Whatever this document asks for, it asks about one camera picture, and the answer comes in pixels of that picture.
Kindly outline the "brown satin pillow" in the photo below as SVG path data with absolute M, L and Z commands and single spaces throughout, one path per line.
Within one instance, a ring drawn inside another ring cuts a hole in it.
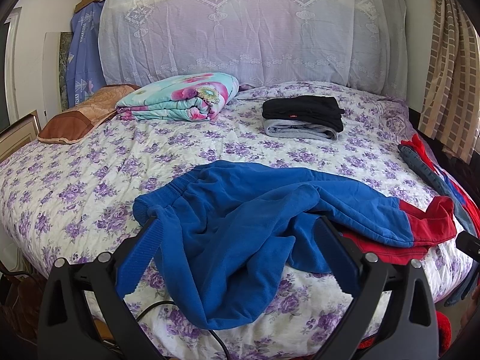
M 107 85 L 88 100 L 54 116 L 38 134 L 45 144 L 73 145 L 85 139 L 96 127 L 116 115 L 116 104 L 137 85 Z

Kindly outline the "red and blue clothes pile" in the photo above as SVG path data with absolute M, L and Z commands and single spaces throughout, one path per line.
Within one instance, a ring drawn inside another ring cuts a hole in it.
M 479 237 L 479 208 L 465 190 L 439 165 L 434 163 L 425 150 L 419 135 L 410 141 L 400 141 L 400 157 L 437 194 L 450 197 L 454 214 L 465 231 Z

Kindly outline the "folded black pants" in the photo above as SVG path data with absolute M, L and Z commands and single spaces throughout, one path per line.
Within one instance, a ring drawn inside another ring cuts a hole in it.
M 301 121 L 343 131 L 344 110 L 335 97 L 303 95 L 291 98 L 273 98 L 262 105 L 264 119 Z

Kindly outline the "beige checked curtain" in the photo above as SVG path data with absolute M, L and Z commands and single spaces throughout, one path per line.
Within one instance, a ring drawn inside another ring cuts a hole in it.
M 479 36 L 458 0 L 430 2 L 430 61 L 419 130 L 469 163 L 479 141 Z

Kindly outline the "blue patterned hanging cloth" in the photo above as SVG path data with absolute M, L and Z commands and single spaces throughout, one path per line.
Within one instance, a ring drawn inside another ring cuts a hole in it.
M 103 4 L 104 2 L 92 2 L 71 19 L 72 42 L 66 70 L 69 108 L 88 100 L 106 85 L 98 50 Z

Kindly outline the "blue and red pants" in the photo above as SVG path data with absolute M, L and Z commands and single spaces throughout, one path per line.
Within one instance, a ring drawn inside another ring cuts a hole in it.
M 456 236 L 453 211 L 449 197 L 420 210 L 340 175 L 226 161 L 197 166 L 133 203 L 140 225 L 156 218 L 160 244 L 149 264 L 185 317 L 212 330 L 254 322 L 285 266 L 329 272 L 315 234 L 321 216 L 364 252 L 405 264 Z

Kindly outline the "wooden picture frame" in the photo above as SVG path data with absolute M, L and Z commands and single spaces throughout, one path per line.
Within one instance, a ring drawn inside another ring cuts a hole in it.
M 21 147 L 35 141 L 40 131 L 41 126 L 36 111 L 28 113 L 4 129 L 0 139 L 0 162 L 6 160 Z

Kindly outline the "folded teal floral blanket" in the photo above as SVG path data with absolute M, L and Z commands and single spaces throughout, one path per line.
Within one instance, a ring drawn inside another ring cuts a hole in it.
M 238 92 L 238 79 L 225 73 L 172 76 L 133 91 L 115 108 L 124 120 L 196 122 L 215 119 Z

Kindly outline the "folded grey pants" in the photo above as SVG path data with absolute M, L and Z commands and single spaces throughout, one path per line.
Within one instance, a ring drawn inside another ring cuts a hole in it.
M 336 141 L 338 133 L 331 127 L 299 120 L 263 119 L 264 132 L 269 137 Z

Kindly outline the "purple floral bed quilt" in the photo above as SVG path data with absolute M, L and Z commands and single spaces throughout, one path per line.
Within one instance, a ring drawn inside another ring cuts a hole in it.
M 332 96 L 344 110 L 336 141 L 265 135 L 262 104 L 303 94 Z M 34 141 L 1 164 L 1 224 L 43 275 L 57 258 L 94 260 L 139 227 L 134 199 L 200 164 L 216 160 L 270 167 L 307 167 L 362 181 L 386 196 L 425 209 L 434 191 L 397 149 L 413 135 L 403 100 L 319 81 L 289 82 L 238 94 L 212 121 L 112 119 L 73 145 Z M 315 353 L 351 297 L 331 275 L 286 268 L 280 289 L 256 322 L 219 331 L 194 327 L 166 301 L 168 291 L 149 266 L 128 308 L 163 355 L 178 359 L 292 359 Z

